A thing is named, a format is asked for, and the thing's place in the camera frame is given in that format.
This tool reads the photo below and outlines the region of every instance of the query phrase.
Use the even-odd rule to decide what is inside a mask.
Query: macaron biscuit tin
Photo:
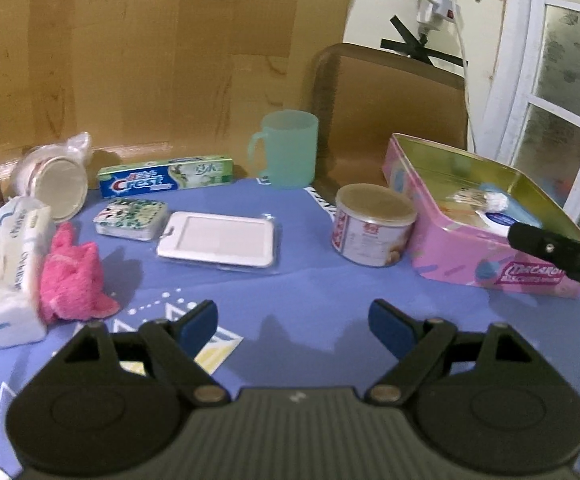
[[[580,241],[579,227],[526,175],[456,148],[394,134],[383,165],[391,189],[409,196],[419,213],[409,242],[412,265],[440,282],[575,298],[580,283],[554,265],[511,248],[478,222],[457,221],[446,208],[459,189],[497,186],[547,230]]]

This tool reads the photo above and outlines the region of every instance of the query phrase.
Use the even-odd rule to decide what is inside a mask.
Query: pink cloth
[[[46,323],[60,319],[88,320],[112,316],[119,304],[103,289],[103,269],[96,243],[75,246],[70,222],[57,229],[41,274],[41,316]]]

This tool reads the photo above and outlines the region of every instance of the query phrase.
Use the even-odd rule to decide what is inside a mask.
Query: tissue pack
[[[0,208],[0,348],[39,341],[38,284],[54,222],[50,208],[16,197]]]

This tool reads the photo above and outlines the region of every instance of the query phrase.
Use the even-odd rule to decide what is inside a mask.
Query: blue tablecloth
[[[215,377],[232,394],[243,386],[335,386],[364,391],[395,360],[369,332],[367,311],[385,298],[413,317],[444,317],[462,330],[511,323],[580,393],[580,300],[504,294],[433,282],[407,260],[371,269],[336,254],[329,242],[331,218],[305,190],[281,191],[243,180],[231,186],[163,192],[171,210],[238,216],[275,216],[282,228],[275,274],[192,267],[160,260],[155,243],[97,235],[92,219],[103,207],[92,193],[73,220],[80,242],[96,240],[106,292],[122,312],[112,330],[132,330],[166,310],[212,299],[219,324],[245,339]],[[75,332],[76,323],[54,326],[37,344],[0,350],[0,468],[19,470],[4,434],[12,396]],[[0,479],[7,478],[0,471]]]

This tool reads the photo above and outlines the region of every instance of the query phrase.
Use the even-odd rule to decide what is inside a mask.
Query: frosted glass window
[[[546,8],[535,94],[580,116],[580,12]]]
[[[563,206],[580,167],[580,128],[531,105],[514,165]]]

